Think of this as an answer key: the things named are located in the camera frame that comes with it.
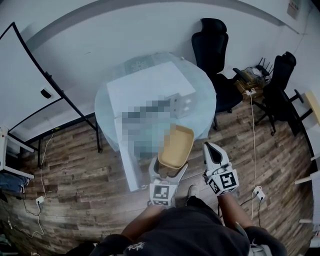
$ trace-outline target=power strip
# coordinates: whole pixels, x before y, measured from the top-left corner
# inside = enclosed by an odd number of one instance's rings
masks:
[[[256,90],[254,88],[252,88],[251,90],[246,90],[245,94],[248,96],[254,95],[254,94],[256,94]]]
[[[261,186],[257,186],[254,191],[253,191],[254,195],[257,196],[259,198],[260,201],[264,200],[266,198],[265,193],[262,191],[262,187]]]
[[[36,206],[38,206],[39,211],[41,211],[40,204],[42,204],[44,201],[45,201],[45,198],[43,196],[40,196],[35,200]]]

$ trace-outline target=sneaker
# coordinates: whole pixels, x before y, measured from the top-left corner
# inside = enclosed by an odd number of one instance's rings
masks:
[[[191,185],[188,191],[188,198],[192,196],[199,198],[199,195],[200,195],[199,187],[197,185]]]

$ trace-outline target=whiteboard frame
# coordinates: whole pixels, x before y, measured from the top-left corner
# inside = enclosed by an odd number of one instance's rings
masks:
[[[59,86],[55,83],[55,81],[52,79],[51,75],[49,75],[47,72],[44,72],[43,69],[40,67],[40,65],[38,64],[38,62],[36,61],[36,59],[34,58],[34,56],[32,55],[32,53],[30,52],[30,50],[28,49],[25,41],[23,40],[22,36],[20,35],[19,33],[19,30],[16,26],[16,23],[15,22],[12,22],[9,27],[2,33],[2,35],[0,36],[0,40],[2,39],[2,37],[6,34],[6,32],[13,28],[14,29],[14,32],[16,34],[16,36],[18,37],[20,43],[22,44],[24,50],[26,51],[26,53],[28,54],[28,56],[30,57],[30,59],[32,60],[32,62],[34,63],[34,65],[37,67],[37,69],[40,71],[40,73],[45,77],[45,79],[47,80],[47,82],[51,85],[51,87],[58,93],[58,95],[60,96],[59,99],[49,103],[48,105],[42,107],[41,109],[37,110],[36,112],[32,113],[31,115],[29,115],[28,117],[26,117],[24,120],[20,121],[19,123],[17,123],[13,128],[11,128],[9,130],[9,132],[7,133],[8,136],[10,136],[11,138],[13,138],[14,140],[18,141],[19,143],[27,146],[27,147],[30,147],[31,149],[35,150],[38,152],[38,167],[41,168],[41,165],[40,165],[40,149],[41,149],[41,139],[43,138],[43,136],[41,136],[42,134],[38,135],[38,136],[35,136],[35,138],[38,139],[38,148],[30,145],[30,140],[25,142],[21,139],[19,139],[18,137],[14,136],[13,134],[10,133],[10,131],[14,128],[16,128],[18,125],[20,125],[21,123],[23,123],[25,120],[29,119],[30,117],[32,117],[33,115],[35,115],[36,113],[40,112],[41,110],[47,108],[48,106],[58,102],[58,101],[61,101],[61,100],[65,100],[79,115],[80,115],[80,118],[79,119],[82,119],[83,121],[86,121],[88,123],[88,125],[90,125],[94,130],[95,130],[95,134],[96,134],[96,142],[97,142],[97,149],[98,149],[98,153],[101,153],[102,152],[102,148],[100,147],[100,141],[99,141],[99,127],[98,127],[98,123],[97,121],[95,122],[95,126],[88,120],[88,118],[86,116],[84,116],[84,114],[82,114],[82,112],[72,103],[72,101],[65,95],[64,91],[61,90],[59,88]],[[61,125],[61,127],[63,128],[67,128],[67,127],[70,127],[74,124],[78,123],[77,122],[74,122],[74,121],[71,121],[65,125]],[[53,134],[57,131],[60,131],[61,130],[61,127],[54,127],[52,128],[51,130],[49,130],[48,132],[45,132],[45,135],[49,135],[49,134]]]

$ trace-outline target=whiteboard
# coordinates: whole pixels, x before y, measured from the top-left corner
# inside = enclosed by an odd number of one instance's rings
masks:
[[[61,98],[25,50],[15,29],[11,24],[0,39],[0,126],[9,130]],[[51,94],[49,99],[41,94],[43,89]]]

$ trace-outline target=white cable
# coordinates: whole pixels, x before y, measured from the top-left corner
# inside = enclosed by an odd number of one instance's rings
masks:
[[[42,162],[41,162],[41,165],[40,165],[40,177],[41,177],[41,183],[42,183],[43,192],[44,192],[44,198],[43,199],[46,198],[46,190],[45,190],[44,181],[42,180],[42,164],[44,163],[44,159],[45,159],[45,155],[46,155],[46,151],[47,151],[47,146],[48,146],[49,142],[51,141],[51,139],[53,138],[53,136],[54,136],[54,133],[52,133],[51,138],[49,139],[49,141],[45,145],[43,158],[42,158]]]
[[[254,155],[254,184],[252,191],[252,209],[251,209],[251,220],[254,219],[254,190],[256,189],[256,134],[255,134],[255,117],[254,117],[254,107],[252,104],[252,92],[254,89],[252,88],[250,91],[250,99],[251,99],[251,113],[252,113],[252,128],[253,128],[253,155]]]
[[[48,146],[49,142],[51,141],[51,139],[53,138],[53,136],[54,136],[54,133],[52,134],[51,138],[49,139],[49,141],[45,145],[44,153],[43,153],[43,157],[42,157],[42,162],[41,162],[41,165],[40,165],[40,177],[41,177],[41,183],[42,183],[42,187],[43,187],[43,191],[44,191],[44,198],[46,198],[46,190],[45,190],[44,181],[42,180],[42,164],[44,163],[44,159],[45,159],[45,155],[46,155],[46,151],[47,151],[47,146]],[[14,225],[14,226],[17,227],[18,230],[20,230],[21,232],[22,231],[26,231],[25,234],[30,238],[33,238],[35,233],[39,233],[40,235],[44,235],[45,232],[44,232],[44,230],[42,229],[42,227],[40,225],[40,215],[41,215],[41,211],[40,211],[39,216],[38,216],[38,224],[39,224],[39,227],[41,229],[41,233],[39,231],[35,231],[35,232],[32,233],[32,235],[29,235],[28,233],[26,233],[28,230],[26,230],[24,228],[20,229],[17,225]]]
[[[44,233],[44,231],[43,231],[43,229],[42,229],[42,227],[41,227],[41,225],[40,225],[40,214],[39,214],[39,216],[38,216],[38,224],[39,224],[39,227],[40,227],[42,233],[40,233],[39,231],[35,231],[35,232],[32,233],[32,235],[29,235],[29,234],[26,233],[26,232],[25,232],[25,234],[26,234],[28,237],[30,237],[30,238],[33,238],[34,235],[35,235],[35,233],[39,233],[40,235],[44,235],[45,233]],[[17,225],[14,225],[14,226],[17,227],[18,230],[20,230],[21,232],[22,232],[22,231],[28,231],[28,230],[26,230],[26,229],[24,229],[24,228],[23,228],[23,229],[20,229]]]
[[[304,31],[303,31],[302,37],[301,37],[301,39],[300,39],[300,41],[299,41],[299,43],[298,43],[298,45],[297,45],[297,47],[296,47],[293,55],[296,54],[296,52],[297,52],[297,50],[298,50],[298,48],[299,48],[302,40],[303,40],[304,37],[305,37],[306,31],[307,31],[307,26],[308,26],[308,21],[309,21],[309,15],[310,15],[310,13],[311,13],[312,10],[313,10],[313,7],[310,6],[310,11],[309,11],[309,13],[308,13],[308,15],[307,15],[307,17],[306,17],[306,22],[305,22],[305,27],[304,27]]]

